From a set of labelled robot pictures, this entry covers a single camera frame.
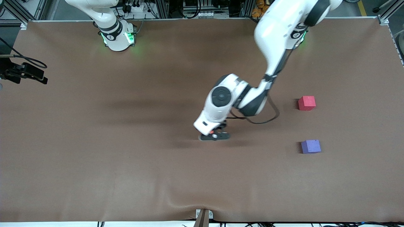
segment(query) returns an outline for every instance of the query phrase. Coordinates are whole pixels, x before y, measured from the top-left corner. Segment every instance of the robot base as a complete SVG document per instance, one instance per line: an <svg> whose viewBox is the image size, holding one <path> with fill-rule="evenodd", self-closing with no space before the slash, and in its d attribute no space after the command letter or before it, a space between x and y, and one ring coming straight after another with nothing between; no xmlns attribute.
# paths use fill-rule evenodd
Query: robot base
<svg viewBox="0 0 404 227"><path fill-rule="evenodd" d="M113 51L123 51L130 46L135 46L137 27L125 20L120 21L124 29L115 41L110 41L103 37L105 46Z"/></svg>
<svg viewBox="0 0 404 227"><path fill-rule="evenodd" d="M224 131L226 126L227 121L225 120L220 124L219 127L212 130L207 136L204 134L199 135L199 139L201 141L217 141L230 139L230 134Z"/></svg>

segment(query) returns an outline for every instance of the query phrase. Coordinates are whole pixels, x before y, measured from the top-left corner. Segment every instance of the green led light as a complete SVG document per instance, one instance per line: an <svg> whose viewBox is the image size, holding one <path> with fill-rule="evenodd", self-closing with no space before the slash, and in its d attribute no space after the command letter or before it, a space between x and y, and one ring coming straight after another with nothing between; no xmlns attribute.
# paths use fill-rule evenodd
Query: green led light
<svg viewBox="0 0 404 227"><path fill-rule="evenodd" d="M107 41L105 40L104 35L101 33L102 39L104 40L105 45L107 45Z"/></svg>
<svg viewBox="0 0 404 227"><path fill-rule="evenodd" d="M303 33L303 35L302 35L302 39L300 40L301 42L303 42L303 40L304 40L304 36L306 35L306 33L307 33L307 31L305 31L305 32Z"/></svg>
<svg viewBox="0 0 404 227"><path fill-rule="evenodd" d="M125 36L129 43L133 43L133 35L125 32Z"/></svg>

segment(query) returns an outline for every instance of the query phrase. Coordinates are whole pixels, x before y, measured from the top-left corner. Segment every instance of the table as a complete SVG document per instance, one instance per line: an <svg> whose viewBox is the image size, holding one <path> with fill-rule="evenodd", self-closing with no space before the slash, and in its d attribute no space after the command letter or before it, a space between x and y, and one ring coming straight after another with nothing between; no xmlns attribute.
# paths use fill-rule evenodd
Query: table
<svg viewBox="0 0 404 227"><path fill-rule="evenodd" d="M47 85L3 81L0 221L402 221L403 66L376 19L311 28L271 90L281 116L193 121L222 75L266 69L250 20L147 21L112 52L91 23L29 23L15 48ZM312 111L296 99L314 95ZM254 120L265 120L269 105ZM301 154L320 140L323 152Z"/></svg>

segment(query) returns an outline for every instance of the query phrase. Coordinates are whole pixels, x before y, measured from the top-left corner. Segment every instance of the red cube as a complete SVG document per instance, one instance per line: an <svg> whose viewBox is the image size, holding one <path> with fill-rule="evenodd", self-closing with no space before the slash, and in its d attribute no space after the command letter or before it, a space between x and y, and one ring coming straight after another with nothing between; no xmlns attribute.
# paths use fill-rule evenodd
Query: red cube
<svg viewBox="0 0 404 227"><path fill-rule="evenodd" d="M312 110L316 107L314 96L303 96L299 99L299 110Z"/></svg>

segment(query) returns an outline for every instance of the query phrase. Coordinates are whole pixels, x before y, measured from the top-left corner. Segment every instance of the orange object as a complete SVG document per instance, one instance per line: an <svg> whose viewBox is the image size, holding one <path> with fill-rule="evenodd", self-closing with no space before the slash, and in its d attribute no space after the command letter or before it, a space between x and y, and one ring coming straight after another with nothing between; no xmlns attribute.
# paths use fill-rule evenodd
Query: orange object
<svg viewBox="0 0 404 227"><path fill-rule="evenodd" d="M262 13L264 14L267 10L268 10L269 6L265 5L264 7L262 7Z"/></svg>
<svg viewBox="0 0 404 227"><path fill-rule="evenodd" d="M257 4L258 8L262 8L265 6L265 1L264 0L256 0L255 3Z"/></svg>
<svg viewBox="0 0 404 227"><path fill-rule="evenodd" d="M252 17L260 17L261 16L261 9L260 8L255 8L252 10L251 13Z"/></svg>

